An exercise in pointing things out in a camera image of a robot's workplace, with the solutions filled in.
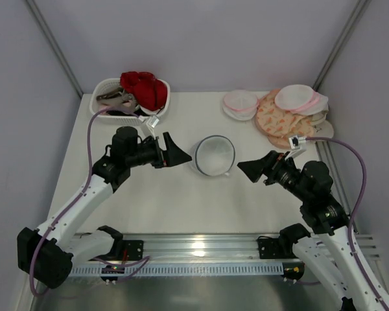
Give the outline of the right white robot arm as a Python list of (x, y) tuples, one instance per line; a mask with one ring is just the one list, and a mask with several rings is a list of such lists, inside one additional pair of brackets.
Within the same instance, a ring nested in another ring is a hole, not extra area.
[(349, 217), (331, 193), (327, 165), (309, 161), (296, 168), (288, 154), (271, 151), (261, 159), (237, 165), (256, 183), (280, 184), (301, 201), (305, 225), (282, 229), (279, 243), (308, 267), (333, 298), (339, 310), (389, 310), (389, 294), (365, 259)]

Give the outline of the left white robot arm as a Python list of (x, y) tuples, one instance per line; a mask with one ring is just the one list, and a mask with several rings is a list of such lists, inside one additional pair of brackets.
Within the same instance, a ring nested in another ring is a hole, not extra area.
[(165, 148), (161, 149), (156, 137), (140, 141), (135, 128), (118, 128), (104, 155), (91, 164), (87, 179), (71, 201), (36, 229), (21, 230), (17, 237), (18, 266), (28, 274), (31, 291), (36, 290), (35, 281), (55, 289), (75, 266), (97, 257), (119, 256), (123, 234), (107, 225), (76, 242), (73, 237), (94, 210), (130, 177), (132, 168), (175, 167), (192, 160), (169, 133), (163, 133), (163, 138)]

